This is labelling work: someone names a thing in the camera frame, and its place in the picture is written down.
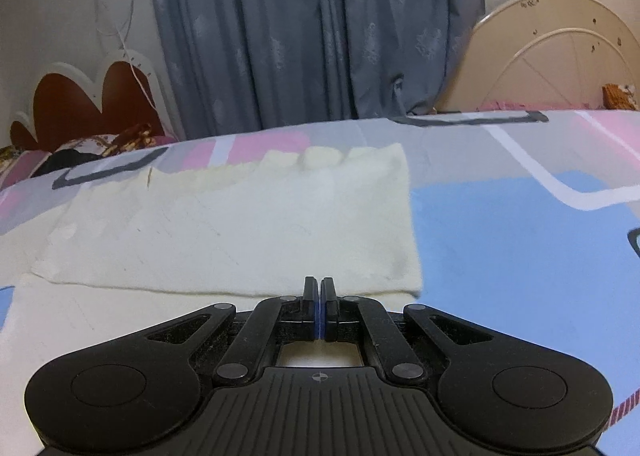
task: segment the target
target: patterned bedspread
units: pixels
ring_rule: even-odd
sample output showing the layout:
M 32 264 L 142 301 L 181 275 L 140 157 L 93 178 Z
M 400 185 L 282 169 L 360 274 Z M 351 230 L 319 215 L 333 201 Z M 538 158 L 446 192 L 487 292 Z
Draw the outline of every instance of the patterned bedspread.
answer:
M 607 377 L 618 405 L 600 449 L 640 454 L 640 410 L 634 410 L 640 402 L 636 112 L 374 119 L 178 143 L 6 189 L 0 193 L 0 233 L 71 200 L 84 184 L 124 179 L 150 165 L 171 173 L 259 160 L 270 149 L 300 152 L 321 145 L 346 151 L 393 143 L 402 144 L 410 167 L 424 277 L 419 301 L 592 364 Z M 35 279 L 26 275 L 0 283 L 2 387 L 15 372 L 207 304 L 202 296 L 51 289 Z M 57 328 L 70 324 L 77 334 L 56 336 Z M 19 398 L 20 384 L 10 386 Z M 0 439 L 8 431 L 3 422 L 11 423 L 14 436 L 13 444 L 0 442 L 2 454 L 11 448 L 7 454 L 28 455 L 38 447 L 18 398 L 0 401 Z

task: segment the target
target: black plastic device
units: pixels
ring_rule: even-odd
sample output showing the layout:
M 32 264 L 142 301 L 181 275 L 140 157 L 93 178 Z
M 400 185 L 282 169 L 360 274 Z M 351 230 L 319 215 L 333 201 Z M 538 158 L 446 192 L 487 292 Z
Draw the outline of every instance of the black plastic device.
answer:
M 357 344 L 364 366 L 276 366 L 317 339 Z M 613 405 L 574 357 L 312 277 L 301 297 L 218 303 L 52 360 L 24 403 L 46 456 L 595 456 Z

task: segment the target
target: brown headboard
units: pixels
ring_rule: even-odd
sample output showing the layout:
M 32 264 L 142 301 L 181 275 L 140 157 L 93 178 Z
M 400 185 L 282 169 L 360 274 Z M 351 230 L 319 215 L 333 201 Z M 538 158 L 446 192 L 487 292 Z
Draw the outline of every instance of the brown headboard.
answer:
M 150 63 L 140 54 L 130 54 L 149 99 L 156 109 L 166 112 Z M 71 65 L 50 65 L 33 92 L 31 115 L 19 115 L 11 124 L 10 136 L 15 146 L 54 152 L 68 141 L 116 135 L 140 123 L 150 124 L 152 135 L 165 134 L 158 112 L 146 99 L 123 53 L 117 52 L 106 58 L 96 83 Z

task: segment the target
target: blue curtain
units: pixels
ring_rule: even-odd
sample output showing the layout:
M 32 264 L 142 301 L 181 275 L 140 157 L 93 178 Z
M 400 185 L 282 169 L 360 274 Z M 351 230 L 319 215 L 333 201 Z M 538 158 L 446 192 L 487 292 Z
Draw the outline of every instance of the blue curtain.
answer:
M 154 0 L 190 139 L 431 108 L 484 0 Z

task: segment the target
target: white towel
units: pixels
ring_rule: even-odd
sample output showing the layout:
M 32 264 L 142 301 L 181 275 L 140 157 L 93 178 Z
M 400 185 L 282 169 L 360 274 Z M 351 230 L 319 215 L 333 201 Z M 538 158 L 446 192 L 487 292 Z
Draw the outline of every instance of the white towel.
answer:
M 29 272 L 64 210 L 59 205 L 0 235 L 0 289 L 15 285 L 20 274 Z
M 420 293 L 399 144 L 271 151 L 259 163 L 136 178 L 79 192 L 32 272 L 53 283 L 234 295 Z

